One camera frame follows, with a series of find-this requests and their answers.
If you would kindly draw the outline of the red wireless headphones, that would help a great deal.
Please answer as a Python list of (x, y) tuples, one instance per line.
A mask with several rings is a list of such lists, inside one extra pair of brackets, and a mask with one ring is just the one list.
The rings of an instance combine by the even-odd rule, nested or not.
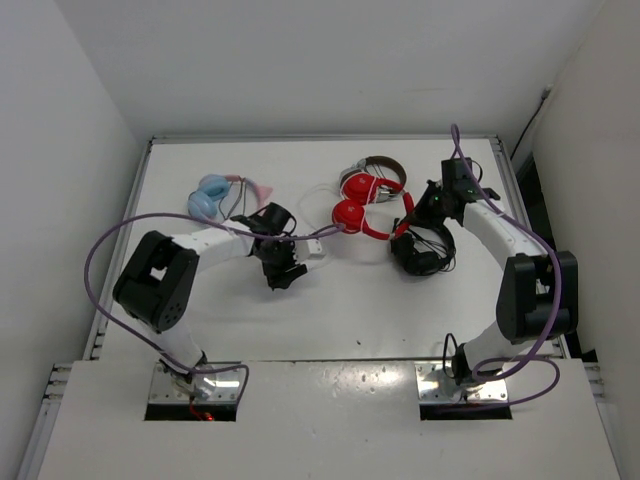
[[(404, 205), (405, 216), (393, 232), (383, 232), (372, 228), (366, 219), (366, 207), (375, 204), (381, 193), (397, 194)], [(331, 219), (334, 224), (343, 226), (343, 233), (363, 233), (380, 241), (388, 241), (396, 232), (402, 235), (408, 229), (406, 218), (415, 209), (411, 194), (396, 181), (374, 177), (368, 173), (355, 173), (349, 176), (340, 187), (342, 199), (333, 207)]]

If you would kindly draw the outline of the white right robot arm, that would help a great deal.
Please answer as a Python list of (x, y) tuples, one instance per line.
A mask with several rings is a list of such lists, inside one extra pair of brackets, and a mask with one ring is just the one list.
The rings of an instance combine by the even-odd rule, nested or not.
[(429, 181), (414, 209), (397, 222), (391, 253), (408, 274), (426, 277), (452, 261), (454, 251), (439, 257), (421, 251), (419, 229), (431, 230), (448, 244), (454, 242), (448, 219), (473, 234), (501, 267), (503, 276), (496, 319), (476, 338), (455, 348), (446, 374), (458, 385), (472, 385), (501, 376), (502, 366), (516, 360), (527, 364), (541, 345), (578, 326), (578, 261), (557, 252), (525, 225), (506, 214), (500, 197), (483, 188), (469, 157), (441, 163), (442, 178)]

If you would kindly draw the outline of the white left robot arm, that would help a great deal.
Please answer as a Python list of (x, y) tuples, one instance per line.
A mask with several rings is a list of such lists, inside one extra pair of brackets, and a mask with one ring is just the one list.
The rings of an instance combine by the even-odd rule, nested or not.
[(262, 264), (268, 286), (286, 289), (308, 271), (317, 242), (284, 231), (293, 216), (270, 203), (250, 215), (235, 215), (189, 234), (146, 233), (113, 288), (113, 299), (144, 326), (165, 364), (181, 377), (202, 370), (206, 355), (182, 321), (196, 275), (236, 258)]

